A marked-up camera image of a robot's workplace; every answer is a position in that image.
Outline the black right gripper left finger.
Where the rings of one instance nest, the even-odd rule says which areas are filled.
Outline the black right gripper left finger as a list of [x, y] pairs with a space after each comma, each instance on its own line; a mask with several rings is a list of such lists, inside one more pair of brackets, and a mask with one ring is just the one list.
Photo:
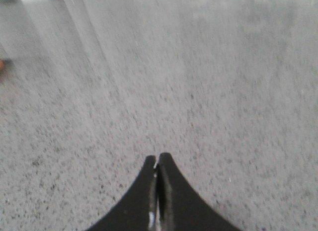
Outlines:
[[149, 155], [135, 181], [89, 231], [154, 231], [157, 216], [156, 157]]

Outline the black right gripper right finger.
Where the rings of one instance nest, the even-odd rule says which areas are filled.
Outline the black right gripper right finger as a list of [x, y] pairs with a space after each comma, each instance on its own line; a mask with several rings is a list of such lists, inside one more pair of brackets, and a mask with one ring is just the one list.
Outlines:
[[158, 161], [160, 224], [164, 231], [238, 231], [191, 187], [172, 155]]

